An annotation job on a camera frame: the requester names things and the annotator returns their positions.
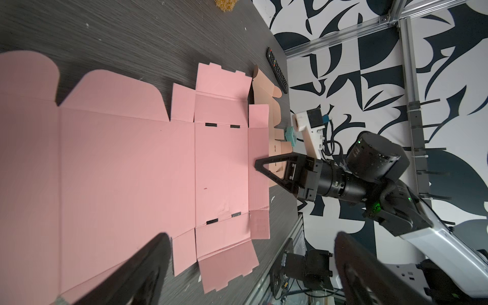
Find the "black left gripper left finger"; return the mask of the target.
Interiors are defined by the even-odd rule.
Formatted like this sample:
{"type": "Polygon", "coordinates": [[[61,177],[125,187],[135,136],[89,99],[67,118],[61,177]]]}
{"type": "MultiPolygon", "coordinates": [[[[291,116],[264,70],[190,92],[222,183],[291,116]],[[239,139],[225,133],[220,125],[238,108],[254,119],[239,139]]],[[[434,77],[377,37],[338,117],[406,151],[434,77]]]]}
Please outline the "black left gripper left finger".
{"type": "Polygon", "coordinates": [[[170,258],[170,238],[160,233],[76,304],[158,304],[170,258]]]}

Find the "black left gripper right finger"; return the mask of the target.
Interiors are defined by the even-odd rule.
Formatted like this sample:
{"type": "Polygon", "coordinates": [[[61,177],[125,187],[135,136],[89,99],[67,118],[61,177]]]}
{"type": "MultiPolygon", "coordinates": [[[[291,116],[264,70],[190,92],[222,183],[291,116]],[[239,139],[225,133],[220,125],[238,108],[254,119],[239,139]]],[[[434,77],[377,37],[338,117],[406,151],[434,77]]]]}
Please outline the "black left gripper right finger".
{"type": "Polygon", "coordinates": [[[348,304],[432,304],[348,233],[337,234],[334,256],[348,304]]]}

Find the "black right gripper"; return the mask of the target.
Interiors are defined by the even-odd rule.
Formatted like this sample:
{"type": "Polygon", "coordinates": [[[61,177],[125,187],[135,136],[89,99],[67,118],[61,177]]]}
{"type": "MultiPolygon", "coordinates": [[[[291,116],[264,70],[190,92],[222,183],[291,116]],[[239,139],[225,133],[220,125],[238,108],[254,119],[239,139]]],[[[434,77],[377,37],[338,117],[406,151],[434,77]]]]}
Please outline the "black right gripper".
{"type": "Polygon", "coordinates": [[[257,159],[254,167],[299,200],[311,201],[321,196],[364,203],[372,193],[371,183],[346,172],[333,160],[291,152],[257,159]]]}

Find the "pink cardboard box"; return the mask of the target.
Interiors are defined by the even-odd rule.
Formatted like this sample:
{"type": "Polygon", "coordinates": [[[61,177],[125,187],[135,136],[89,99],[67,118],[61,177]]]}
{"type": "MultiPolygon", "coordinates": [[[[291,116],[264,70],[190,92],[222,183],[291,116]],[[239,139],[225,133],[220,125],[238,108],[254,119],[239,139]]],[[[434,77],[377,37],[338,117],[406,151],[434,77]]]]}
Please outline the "pink cardboard box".
{"type": "Polygon", "coordinates": [[[57,104],[60,71],[1,54],[1,303],[52,304],[90,290],[159,233],[174,274],[198,264],[205,292],[259,264],[268,239],[268,107],[251,78],[199,64],[166,108],[152,85],[107,70],[57,104]]]}

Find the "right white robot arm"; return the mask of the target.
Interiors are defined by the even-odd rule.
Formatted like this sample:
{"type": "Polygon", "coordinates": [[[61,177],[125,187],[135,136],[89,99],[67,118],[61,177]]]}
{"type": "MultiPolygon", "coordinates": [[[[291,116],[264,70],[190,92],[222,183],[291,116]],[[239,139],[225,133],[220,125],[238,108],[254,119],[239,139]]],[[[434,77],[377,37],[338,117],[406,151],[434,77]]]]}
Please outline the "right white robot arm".
{"type": "Polygon", "coordinates": [[[449,231],[400,180],[410,162],[387,138],[362,132],[339,166],[301,153],[261,158],[255,169],[301,201],[330,197],[363,204],[363,216],[414,245],[475,300],[487,298],[487,259],[449,231]]]}

